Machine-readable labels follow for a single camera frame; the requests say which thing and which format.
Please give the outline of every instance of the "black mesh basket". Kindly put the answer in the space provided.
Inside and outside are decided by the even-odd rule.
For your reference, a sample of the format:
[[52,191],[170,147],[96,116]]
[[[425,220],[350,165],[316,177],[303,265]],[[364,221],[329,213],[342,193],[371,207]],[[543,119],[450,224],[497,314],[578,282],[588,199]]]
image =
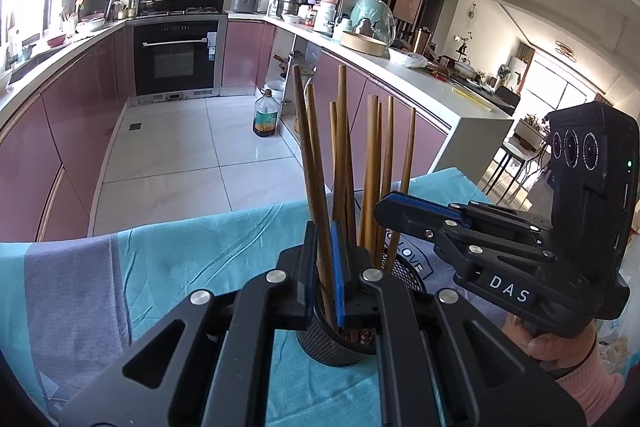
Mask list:
[[[383,267],[385,261],[386,251],[382,254]],[[426,291],[418,272],[403,257],[396,257],[391,273],[412,290]],[[296,336],[305,353],[316,362],[324,363],[324,365],[351,365],[376,354],[375,332],[373,330],[360,330],[357,343],[352,342],[341,333],[342,331],[335,331],[327,322],[322,312],[321,299],[318,298],[314,306],[311,325],[305,331],[297,331]]]

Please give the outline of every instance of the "oven handle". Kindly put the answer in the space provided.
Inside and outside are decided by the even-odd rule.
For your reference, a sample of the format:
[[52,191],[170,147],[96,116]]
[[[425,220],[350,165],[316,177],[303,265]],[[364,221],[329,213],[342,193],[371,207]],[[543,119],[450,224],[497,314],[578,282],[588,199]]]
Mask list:
[[151,46],[165,46],[168,44],[195,44],[197,42],[207,42],[207,38],[204,37],[202,39],[194,39],[193,41],[170,41],[170,42],[152,42],[149,44],[148,42],[142,42],[143,48],[150,48]]

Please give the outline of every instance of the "camera lens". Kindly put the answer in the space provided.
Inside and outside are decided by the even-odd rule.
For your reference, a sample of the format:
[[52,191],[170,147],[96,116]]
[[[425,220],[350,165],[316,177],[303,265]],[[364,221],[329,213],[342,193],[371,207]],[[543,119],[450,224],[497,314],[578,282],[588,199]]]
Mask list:
[[551,147],[554,151],[554,158],[558,159],[562,153],[562,140],[557,132],[554,133],[554,139],[551,143]]
[[584,137],[582,154],[584,155],[584,165],[587,167],[587,170],[593,171],[598,164],[598,142],[596,137],[591,133]]
[[570,167],[575,167],[578,163],[578,137],[575,131],[564,134],[564,159]]

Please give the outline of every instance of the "kitchen cabinet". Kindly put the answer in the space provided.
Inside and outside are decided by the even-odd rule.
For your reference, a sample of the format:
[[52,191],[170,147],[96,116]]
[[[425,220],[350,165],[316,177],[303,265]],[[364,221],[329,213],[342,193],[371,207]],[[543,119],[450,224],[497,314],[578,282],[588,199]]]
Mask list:
[[89,214],[84,211],[64,168],[51,198],[49,213],[43,219],[38,233],[42,240],[66,241],[86,237]]
[[133,70],[133,28],[119,29],[113,34],[113,68],[116,78],[118,107],[126,105],[130,96],[136,95]]
[[263,24],[264,31],[262,33],[262,42],[260,44],[260,56],[258,57],[258,71],[255,79],[257,87],[263,87],[267,80],[269,71],[269,62],[271,60],[271,51],[273,50],[273,39],[276,35],[276,26],[273,24]]
[[[390,93],[383,87],[367,81],[360,101],[356,119],[351,129],[351,155],[353,157],[353,185],[356,190],[364,187],[364,172],[367,165],[367,99],[375,94],[383,107],[383,137],[386,137],[386,118]],[[404,152],[409,131],[411,109],[399,100],[394,102],[394,161],[392,181],[400,181],[404,166]],[[415,118],[415,146],[411,176],[427,174],[438,155],[446,136],[420,115]],[[384,155],[386,138],[382,142]]]
[[[332,158],[331,123],[329,117],[329,103],[338,100],[338,67],[344,64],[338,58],[326,52],[321,52],[316,64],[314,77],[314,94],[316,97],[316,113],[318,115],[318,131],[322,150],[322,169],[324,183],[329,188],[334,186],[334,161]],[[356,112],[367,77],[361,71],[347,65],[347,112],[349,114],[349,128],[356,118]]]
[[36,240],[61,165],[43,100],[31,101],[0,131],[0,241],[8,243]]
[[258,79],[261,60],[263,22],[229,21],[226,27],[222,87],[251,87]]
[[78,58],[42,96],[60,159],[89,214],[111,134],[118,119],[110,39]]

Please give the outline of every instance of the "ceiling light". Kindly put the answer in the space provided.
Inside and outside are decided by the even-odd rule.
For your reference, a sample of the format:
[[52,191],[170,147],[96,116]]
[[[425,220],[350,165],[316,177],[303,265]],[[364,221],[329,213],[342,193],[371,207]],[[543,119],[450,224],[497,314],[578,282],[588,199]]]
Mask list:
[[558,46],[556,48],[556,53],[562,55],[562,57],[568,58],[572,62],[577,62],[574,57],[574,51],[569,46],[564,44],[564,42],[556,41],[556,46]]

